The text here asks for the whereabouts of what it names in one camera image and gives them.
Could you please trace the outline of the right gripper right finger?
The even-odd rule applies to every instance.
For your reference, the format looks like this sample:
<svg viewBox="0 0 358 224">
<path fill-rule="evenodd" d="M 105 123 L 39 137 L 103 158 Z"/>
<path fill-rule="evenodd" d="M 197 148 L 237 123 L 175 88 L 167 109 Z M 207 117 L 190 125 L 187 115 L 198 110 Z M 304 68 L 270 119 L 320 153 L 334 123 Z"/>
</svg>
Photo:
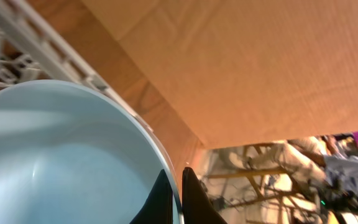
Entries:
<svg viewBox="0 0 358 224">
<path fill-rule="evenodd" d="M 185 224 L 227 224 L 215 211 L 191 167 L 182 173 L 182 210 Z"/>
</svg>

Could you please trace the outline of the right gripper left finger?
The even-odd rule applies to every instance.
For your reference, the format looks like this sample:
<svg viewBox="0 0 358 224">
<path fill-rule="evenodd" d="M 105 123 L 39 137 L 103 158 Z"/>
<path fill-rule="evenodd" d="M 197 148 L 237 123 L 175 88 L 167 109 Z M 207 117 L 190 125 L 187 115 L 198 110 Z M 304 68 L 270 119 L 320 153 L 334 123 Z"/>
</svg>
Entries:
<svg viewBox="0 0 358 224">
<path fill-rule="evenodd" d="M 138 214 L 130 224 L 172 224 L 173 190 L 164 170 L 161 170 Z"/>
</svg>

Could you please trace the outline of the light blue bowl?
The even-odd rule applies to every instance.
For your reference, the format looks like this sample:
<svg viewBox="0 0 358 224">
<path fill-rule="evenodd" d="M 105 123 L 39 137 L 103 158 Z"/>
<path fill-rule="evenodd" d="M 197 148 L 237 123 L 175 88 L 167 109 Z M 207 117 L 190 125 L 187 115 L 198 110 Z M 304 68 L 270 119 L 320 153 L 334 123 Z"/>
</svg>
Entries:
<svg viewBox="0 0 358 224">
<path fill-rule="evenodd" d="M 0 223 L 130 223 L 161 172 L 181 223 L 164 148 L 112 99 L 58 80 L 0 91 Z"/>
</svg>

